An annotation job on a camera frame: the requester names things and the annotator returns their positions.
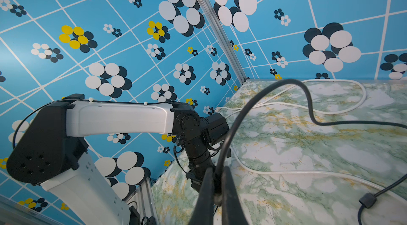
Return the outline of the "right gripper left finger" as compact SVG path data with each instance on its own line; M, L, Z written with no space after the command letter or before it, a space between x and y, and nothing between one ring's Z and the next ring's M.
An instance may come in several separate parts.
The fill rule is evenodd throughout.
M214 223L214 193L213 169L208 168L189 225L212 225Z

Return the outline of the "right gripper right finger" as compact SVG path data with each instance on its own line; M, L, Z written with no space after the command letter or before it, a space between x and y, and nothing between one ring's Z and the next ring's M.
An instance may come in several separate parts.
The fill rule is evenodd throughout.
M222 224L248 225L229 167L222 172Z

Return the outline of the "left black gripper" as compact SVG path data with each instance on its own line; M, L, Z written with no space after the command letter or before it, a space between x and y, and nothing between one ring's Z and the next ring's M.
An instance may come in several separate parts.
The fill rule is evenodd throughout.
M212 161L206 161L202 164L193 164L191 161L188 164L189 171L186 173L186 178L191 180L191 187L199 193L205 172L208 168L215 169L215 164Z

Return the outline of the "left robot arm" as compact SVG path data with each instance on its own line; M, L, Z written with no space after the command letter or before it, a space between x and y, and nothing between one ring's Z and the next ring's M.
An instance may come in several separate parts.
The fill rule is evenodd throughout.
M95 101L73 94L13 124L7 173L63 201L86 225L155 225L149 166L153 135L185 152L187 179L199 191L215 167L212 155L229 130L218 113L200 116L192 105Z

